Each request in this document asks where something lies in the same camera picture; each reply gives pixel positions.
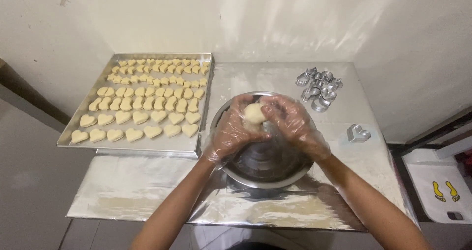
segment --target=plastic glove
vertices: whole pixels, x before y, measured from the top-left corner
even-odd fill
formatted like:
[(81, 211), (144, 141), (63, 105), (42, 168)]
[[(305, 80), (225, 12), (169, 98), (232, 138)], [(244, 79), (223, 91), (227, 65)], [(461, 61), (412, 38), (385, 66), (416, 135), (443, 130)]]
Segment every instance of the plastic glove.
[(331, 156), (329, 145), (300, 102), (282, 95), (263, 96), (260, 101), (266, 103), (261, 108), (264, 116), (278, 127), (288, 142), (314, 161)]
[(249, 142), (270, 138), (265, 132), (248, 131), (243, 127), (244, 108), (253, 100), (251, 95), (233, 98), (229, 110), (224, 112), (203, 155), (208, 160), (221, 165), (221, 159), (235, 153)]

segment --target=foil-covered table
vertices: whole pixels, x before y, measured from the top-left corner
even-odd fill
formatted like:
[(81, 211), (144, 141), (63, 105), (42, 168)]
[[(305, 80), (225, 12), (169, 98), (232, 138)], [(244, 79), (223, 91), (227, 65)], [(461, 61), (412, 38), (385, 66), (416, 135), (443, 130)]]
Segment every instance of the foil-covered table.
[[(272, 91), (300, 98), (305, 87), (296, 86), (295, 79), (314, 66), (329, 69), (344, 83), (326, 112), (305, 104), (333, 154), (417, 223), (353, 63), (216, 63), (206, 128), (218, 109), (241, 93)], [(371, 133), (369, 140), (348, 141), (346, 131), (355, 123)], [(195, 163), (97, 152), (67, 216), (145, 221)], [(365, 231), (316, 164), (293, 185), (269, 190), (246, 187), (214, 171), (189, 223)]]

